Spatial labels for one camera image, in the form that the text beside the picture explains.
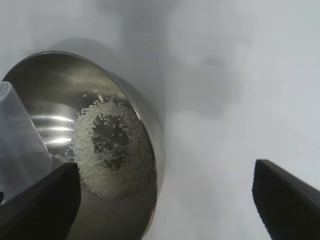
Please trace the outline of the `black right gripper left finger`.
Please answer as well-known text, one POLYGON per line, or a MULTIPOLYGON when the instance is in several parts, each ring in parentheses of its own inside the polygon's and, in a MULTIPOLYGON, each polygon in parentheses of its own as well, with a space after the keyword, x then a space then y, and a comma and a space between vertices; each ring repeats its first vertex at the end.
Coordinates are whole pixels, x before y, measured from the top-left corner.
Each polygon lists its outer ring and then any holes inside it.
POLYGON ((64 240, 81 203, 76 163, 64 163, 0 206, 2 240, 64 240))

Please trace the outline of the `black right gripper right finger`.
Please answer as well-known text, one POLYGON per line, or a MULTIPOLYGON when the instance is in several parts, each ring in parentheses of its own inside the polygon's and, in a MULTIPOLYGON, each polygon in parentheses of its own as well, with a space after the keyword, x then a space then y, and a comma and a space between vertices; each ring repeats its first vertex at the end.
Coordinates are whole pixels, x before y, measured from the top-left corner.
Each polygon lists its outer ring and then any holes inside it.
POLYGON ((253 201, 273 240, 320 238, 320 192, 267 159, 255 162, 253 201))

